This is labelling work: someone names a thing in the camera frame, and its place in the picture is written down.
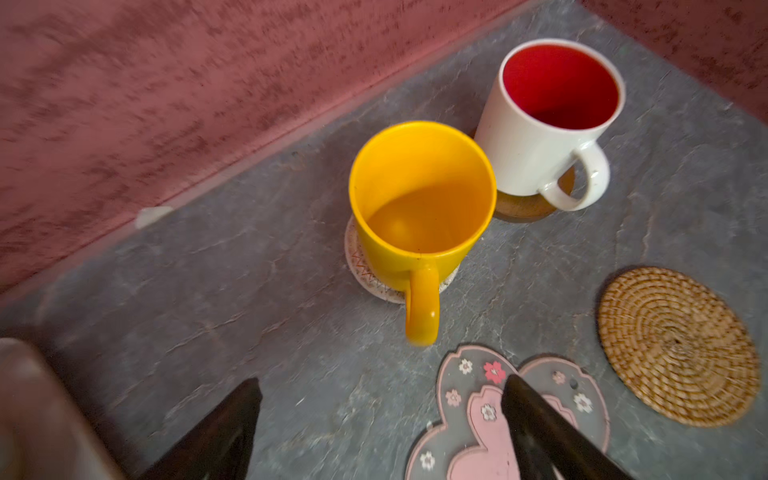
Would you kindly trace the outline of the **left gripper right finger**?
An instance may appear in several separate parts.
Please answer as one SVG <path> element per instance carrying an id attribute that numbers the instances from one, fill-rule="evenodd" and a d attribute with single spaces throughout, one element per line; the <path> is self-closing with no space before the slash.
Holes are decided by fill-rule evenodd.
<path id="1" fill-rule="evenodd" d="M 521 377 L 507 378 L 501 407 L 522 479 L 629 477 Z"/>

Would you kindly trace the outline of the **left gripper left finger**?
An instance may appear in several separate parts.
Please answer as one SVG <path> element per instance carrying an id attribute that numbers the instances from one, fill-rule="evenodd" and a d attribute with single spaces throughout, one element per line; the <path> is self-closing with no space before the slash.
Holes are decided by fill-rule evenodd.
<path id="1" fill-rule="evenodd" d="M 244 380 L 141 477 L 244 479 L 261 401 L 258 379 Z"/>

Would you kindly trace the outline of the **pink flower coaster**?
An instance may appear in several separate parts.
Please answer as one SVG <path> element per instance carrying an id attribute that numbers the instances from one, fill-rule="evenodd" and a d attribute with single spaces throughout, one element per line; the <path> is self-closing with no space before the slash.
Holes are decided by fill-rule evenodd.
<path id="1" fill-rule="evenodd" d="M 602 452 L 610 420 L 596 381 L 577 364 L 537 356 L 515 367 L 501 353 L 477 344 L 443 359 L 435 396 L 440 421 L 416 441 L 406 479 L 518 479 L 518 463 L 501 409 L 508 377 L 523 378 L 553 409 Z"/>

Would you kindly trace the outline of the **tan woven round coaster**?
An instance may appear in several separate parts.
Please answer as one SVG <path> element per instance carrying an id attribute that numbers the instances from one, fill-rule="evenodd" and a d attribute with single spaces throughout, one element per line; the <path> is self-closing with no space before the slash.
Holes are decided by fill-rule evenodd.
<path id="1" fill-rule="evenodd" d="M 615 276 L 600 295 L 597 329 L 627 388 L 678 423 L 730 425 L 758 396 L 760 359 L 745 324 L 680 272 L 638 267 Z"/>

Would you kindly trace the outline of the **beige serving tray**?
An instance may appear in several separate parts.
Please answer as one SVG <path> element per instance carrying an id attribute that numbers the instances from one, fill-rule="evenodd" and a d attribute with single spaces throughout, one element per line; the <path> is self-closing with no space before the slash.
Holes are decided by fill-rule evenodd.
<path id="1" fill-rule="evenodd" d="M 1 477 L 126 477 L 42 354 L 15 338 L 1 340 Z"/>

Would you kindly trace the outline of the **white woven round coaster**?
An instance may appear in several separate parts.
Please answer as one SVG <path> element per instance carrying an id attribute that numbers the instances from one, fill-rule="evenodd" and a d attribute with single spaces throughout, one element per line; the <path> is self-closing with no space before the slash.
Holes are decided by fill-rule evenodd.
<path id="1" fill-rule="evenodd" d="M 406 296 L 404 291 L 392 288 L 376 276 L 365 256 L 364 245 L 361 243 L 356 218 L 351 215 L 344 235 L 344 251 L 348 268 L 357 282 L 375 297 L 394 304 L 404 305 Z"/>

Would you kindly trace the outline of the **dark brown round coaster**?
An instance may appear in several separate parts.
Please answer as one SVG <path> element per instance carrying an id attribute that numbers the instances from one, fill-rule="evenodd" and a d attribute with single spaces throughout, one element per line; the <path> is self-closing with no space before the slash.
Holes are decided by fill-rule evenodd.
<path id="1" fill-rule="evenodd" d="M 514 196 L 498 191 L 494 217 L 510 223 L 532 223 L 556 211 L 540 194 Z"/>

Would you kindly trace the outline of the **yellow mug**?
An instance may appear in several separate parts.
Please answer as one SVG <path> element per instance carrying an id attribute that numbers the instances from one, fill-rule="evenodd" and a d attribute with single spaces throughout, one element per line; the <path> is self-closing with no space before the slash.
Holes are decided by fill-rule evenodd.
<path id="1" fill-rule="evenodd" d="M 496 178 L 477 143 L 432 121 L 394 125 L 358 152 L 349 199 L 365 259 L 374 275 L 405 296 L 405 334 L 435 343 L 440 286 L 484 233 Z"/>

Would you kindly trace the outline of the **white mug red inside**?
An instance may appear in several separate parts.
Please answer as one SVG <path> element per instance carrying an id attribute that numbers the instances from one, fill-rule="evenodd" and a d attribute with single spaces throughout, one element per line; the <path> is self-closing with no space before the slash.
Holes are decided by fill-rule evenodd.
<path id="1" fill-rule="evenodd" d="M 598 139 L 625 101 L 624 80 L 601 53 L 570 40 L 529 41 L 502 61 L 474 139 L 500 192 L 582 210 L 609 185 Z"/>

